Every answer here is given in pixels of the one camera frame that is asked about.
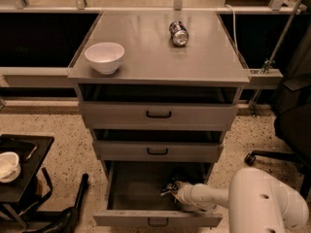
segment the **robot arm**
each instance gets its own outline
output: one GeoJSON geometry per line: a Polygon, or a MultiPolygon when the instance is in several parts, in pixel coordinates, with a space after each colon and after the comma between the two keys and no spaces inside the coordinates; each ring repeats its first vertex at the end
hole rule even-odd
{"type": "Polygon", "coordinates": [[[184,204],[209,211],[214,205],[229,209],[230,233],[285,233],[304,226],[309,218],[300,194],[267,173],[245,168],[233,177],[229,189],[199,183],[176,182],[172,194],[184,204]]]}

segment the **chair seat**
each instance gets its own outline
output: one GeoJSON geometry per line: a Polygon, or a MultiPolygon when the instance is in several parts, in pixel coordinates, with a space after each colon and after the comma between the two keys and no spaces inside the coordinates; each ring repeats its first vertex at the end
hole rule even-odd
{"type": "Polygon", "coordinates": [[[278,136],[311,169],[311,103],[281,114],[275,127],[278,136]]]}

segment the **terrazzo floor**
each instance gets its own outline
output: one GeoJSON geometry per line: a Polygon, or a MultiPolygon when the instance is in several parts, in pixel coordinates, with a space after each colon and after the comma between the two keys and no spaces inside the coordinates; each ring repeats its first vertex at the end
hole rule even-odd
{"type": "MultiPolygon", "coordinates": [[[[251,150],[288,150],[288,147],[274,136],[273,120],[274,115],[268,110],[259,111],[258,117],[250,116],[248,110],[240,111],[231,130],[226,134],[225,149],[220,161],[214,166],[209,180],[211,186],[228,187],[234,173],[246,167],[243,160],[251,150]]],[[[51,199],[40,210],[61,211],[72,206],[82,174],[89,174],[89,188],[84,199],[81,219],[75,231],[77,233],[229,232],[228,213],[223,208],[218,209],[218,213],[223,214],[224,218],[217,228],[96,226],[92,214],[100,211],[103,206],[107,180],[100,161],[96,159],[90,134],[75,103],[66,106],[57,103],[49,106],[33,103],[28,106],[7,106],[0,112],[0,134],[4,133],[54,136],[52,148],[43,163],[52,178],[54,191],[51,199]]],[[[301,176],[292,163],[259,158],[255,167],[292,187],[299,188],[301,184],[301,176]]],[[[21,231],[22,228],[16,223],[0,224],[1,233],[21,231]]],[[[295,232],[311,232],[311,219],[309,218],[304,228],[295,232]]]]}

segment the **silver can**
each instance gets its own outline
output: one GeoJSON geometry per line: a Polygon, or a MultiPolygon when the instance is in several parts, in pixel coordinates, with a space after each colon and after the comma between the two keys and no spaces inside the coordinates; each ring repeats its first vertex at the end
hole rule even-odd
{"type": "Polygon", "coordinates": [[[175,46],[184,46],[188,42],[189,34],[181,21],[173,21],[169,26],[169,32],[175,46]]]}

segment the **chair wheel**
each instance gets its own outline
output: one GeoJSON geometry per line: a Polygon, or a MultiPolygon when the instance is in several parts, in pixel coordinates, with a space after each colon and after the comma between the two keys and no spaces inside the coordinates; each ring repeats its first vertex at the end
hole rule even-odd
{"type": "Polygon", "coordinates": [[[249,166],[252,166],[254,164],[255,160],[256,160],[256,157],[254,155],[252,155],[251,153],[249,153],[246,155],[244,162],[246,164],[248,164],[249,166]]]}

